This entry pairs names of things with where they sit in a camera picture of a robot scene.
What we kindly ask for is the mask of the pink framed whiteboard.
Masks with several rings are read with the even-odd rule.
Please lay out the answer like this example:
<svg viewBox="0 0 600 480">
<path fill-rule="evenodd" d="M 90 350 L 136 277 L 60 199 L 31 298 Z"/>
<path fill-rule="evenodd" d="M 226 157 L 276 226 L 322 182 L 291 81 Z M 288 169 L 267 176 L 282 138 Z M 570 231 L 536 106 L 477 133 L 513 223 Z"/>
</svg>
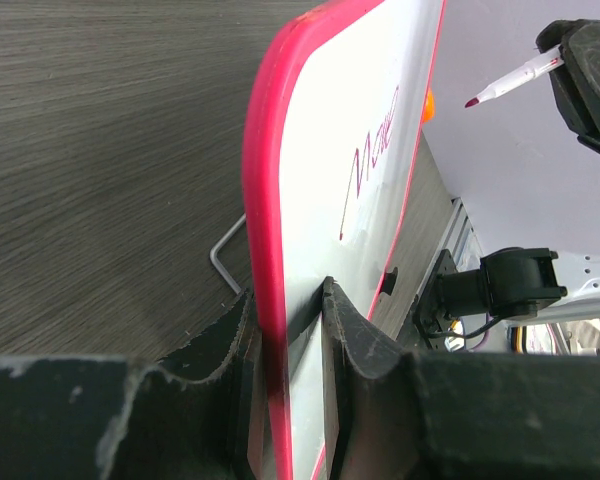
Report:
<svg viewBox="0 0 600 480">
<path fill-rule="evenodd" d="M 274 37 L 242 187 L 276 475 L 311 479 L 325 427 L 321 287 L 373 313 L 399 236 L 445 5 L 329 1 Z"/>
</svg>

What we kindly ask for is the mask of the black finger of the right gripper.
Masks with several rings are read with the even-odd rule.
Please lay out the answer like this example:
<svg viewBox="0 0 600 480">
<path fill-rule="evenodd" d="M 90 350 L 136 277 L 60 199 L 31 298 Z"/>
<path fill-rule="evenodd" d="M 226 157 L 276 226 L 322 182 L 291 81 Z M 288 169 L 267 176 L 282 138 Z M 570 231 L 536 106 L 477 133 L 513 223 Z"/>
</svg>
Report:
<svg viewBox="0 0 600 480">
<path fill-rule="evenodd" d="M 600 20 L 587 20 L 559 46 L 564 65 L 550 74 L 558 111 L 578 142 L 600 155 Z"/>
<path fill-rule="evenodd" d="M 535 44 L 540 53 L 560 45 L 565 35 L 571 34 L 587 23 L 585 19 L 555 20 L 547 25 L 536 37 Z"/>
</svg>

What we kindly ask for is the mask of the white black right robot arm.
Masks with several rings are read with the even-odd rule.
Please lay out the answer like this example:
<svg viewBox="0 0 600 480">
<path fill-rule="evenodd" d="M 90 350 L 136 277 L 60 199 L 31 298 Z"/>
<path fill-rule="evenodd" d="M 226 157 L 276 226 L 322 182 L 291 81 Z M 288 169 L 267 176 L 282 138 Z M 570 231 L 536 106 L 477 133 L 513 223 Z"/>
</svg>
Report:
<svg viewBox="0 0 600 480">
<path fill-rule="evenodd" d="M 600 155 L 600 20 L 558 20 L 537 37 L 539 55 L 489 84 L 467 101 L 473 107 L 538 77 L 551 78 L 554 99 L 578 142 Z M 510 345 L 526 347 L 532 321 L 555 323 L 600 315 L 600 259 L 548 248 L 509 247 L 457 270 L 442 250 L 404 325 L 432 350 L 458 339 L 486 339 L 500 322 L 512 325 Z"/>
</svg>

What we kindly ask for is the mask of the orange ball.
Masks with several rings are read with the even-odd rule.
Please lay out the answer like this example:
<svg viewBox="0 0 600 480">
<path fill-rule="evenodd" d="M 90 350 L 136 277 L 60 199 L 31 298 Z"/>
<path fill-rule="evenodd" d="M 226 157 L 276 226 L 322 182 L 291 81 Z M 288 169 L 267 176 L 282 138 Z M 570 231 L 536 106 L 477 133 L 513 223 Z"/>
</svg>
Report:
<svg viewBox="0 0 600 480">
<path fill-rule="evenodd" d="M 427 123 L 432 120 L 436 113 L 435 98 L 431 89 L 427 90 L 422 122 Z"/>
</svg>

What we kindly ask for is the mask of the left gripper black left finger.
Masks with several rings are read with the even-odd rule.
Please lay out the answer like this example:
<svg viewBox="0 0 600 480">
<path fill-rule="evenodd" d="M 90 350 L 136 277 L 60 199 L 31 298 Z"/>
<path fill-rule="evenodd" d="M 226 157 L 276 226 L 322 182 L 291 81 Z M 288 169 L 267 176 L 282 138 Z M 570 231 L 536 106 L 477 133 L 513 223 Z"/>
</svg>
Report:
<svg viewBox="0 0 600 480">
<path fill-rule="evenodd" d="M 257 479 L 265 404 L 249 291 L 156 362 L 0 355 L 0 479 Z"/>
</svg>

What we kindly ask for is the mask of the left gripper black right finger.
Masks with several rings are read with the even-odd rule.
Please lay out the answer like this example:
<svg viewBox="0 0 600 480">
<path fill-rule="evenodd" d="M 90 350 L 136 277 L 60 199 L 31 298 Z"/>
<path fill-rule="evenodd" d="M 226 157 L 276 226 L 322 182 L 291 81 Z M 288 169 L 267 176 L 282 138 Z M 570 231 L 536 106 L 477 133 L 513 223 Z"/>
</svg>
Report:
<svg viewBox="0 0 600 480">
<path fill-rule="evenodd" d="M 322 287 L 331 479 L 600 479 L 600 357 L 409 351 Z"/>
</svg>

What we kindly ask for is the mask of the magenta capped whiteboard marker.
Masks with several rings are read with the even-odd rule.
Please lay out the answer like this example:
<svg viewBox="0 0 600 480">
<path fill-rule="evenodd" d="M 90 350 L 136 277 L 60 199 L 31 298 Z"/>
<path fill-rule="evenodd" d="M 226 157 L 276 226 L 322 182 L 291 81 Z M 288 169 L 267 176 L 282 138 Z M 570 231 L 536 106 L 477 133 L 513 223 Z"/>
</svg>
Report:
<svg viewBox="0 0 600 480">
<path fill-rule="evenodd" d="M 522 66 L 490 83 L 485 89 L 470 99 L 466 108 L 501 97 L 538 77 L 552 72 L 564 64 L 560 46 L 556 45 L 546 52 L 525 62 Z"/>
</svg>

